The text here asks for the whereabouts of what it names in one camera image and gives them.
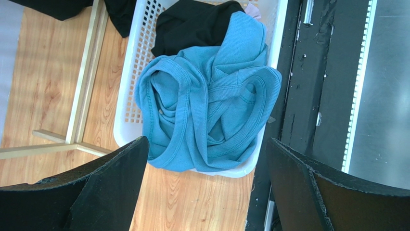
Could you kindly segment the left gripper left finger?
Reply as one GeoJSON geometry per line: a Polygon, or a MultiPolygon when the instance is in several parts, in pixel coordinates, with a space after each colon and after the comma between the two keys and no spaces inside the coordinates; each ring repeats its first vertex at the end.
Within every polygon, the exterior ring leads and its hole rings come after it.
{"type": "Polygon", "coordinates": [[[110,154],[37,183],[1,187],[1,230],[129,230],[148,151],[148,139],[139,137],[110,154]]]}

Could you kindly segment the mauve tank top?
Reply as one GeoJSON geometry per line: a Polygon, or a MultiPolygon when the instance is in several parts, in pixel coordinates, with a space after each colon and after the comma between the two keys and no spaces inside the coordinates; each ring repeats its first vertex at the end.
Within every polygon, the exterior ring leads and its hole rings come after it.
{"type": "Polygon", "coordinates": [[[258,20],[258,21],[261,19],[261,13],[260,13],[259,8],[257,8],[255,5],[253,5],[253,4],[251,4],[251,3],[249,3],[249,4],[245,7],[244,12],[245,12],[247,15],[253,17],[254,19],[256,19],[256,20],[258,20]]]}

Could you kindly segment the blue tank top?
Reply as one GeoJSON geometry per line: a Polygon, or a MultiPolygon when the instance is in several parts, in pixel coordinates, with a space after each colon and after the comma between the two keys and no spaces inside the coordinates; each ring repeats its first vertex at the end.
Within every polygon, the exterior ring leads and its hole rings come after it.
{"type": "Polygon", "coordinates": [[[261,22],[235,12],[220,46],[186,48],[147,65],[134,98],[149,164],[216,172],[251,156],[282,83],[267,65],[265,35],[261,22]]]}

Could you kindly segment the black tank top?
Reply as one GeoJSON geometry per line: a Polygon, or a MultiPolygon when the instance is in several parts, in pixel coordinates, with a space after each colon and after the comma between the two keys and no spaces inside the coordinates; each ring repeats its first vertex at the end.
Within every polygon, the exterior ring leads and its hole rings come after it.
{"type": "Polygon", "coordinates": [[[194,46],[220,46],[235,12],[244,9],[234,0],[219,5],[179,0],[158,16],[151,51],[158,57],[194,46]]]}

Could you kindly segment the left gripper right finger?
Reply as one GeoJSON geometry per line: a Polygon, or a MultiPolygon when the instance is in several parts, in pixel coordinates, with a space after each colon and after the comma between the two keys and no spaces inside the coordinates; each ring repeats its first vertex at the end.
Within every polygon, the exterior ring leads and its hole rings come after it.
{"type": "Polygon", "coordinates": [[[409,190],[349,175],[274,138],[266,155],[284,231],[409,230],[409,190]]]}

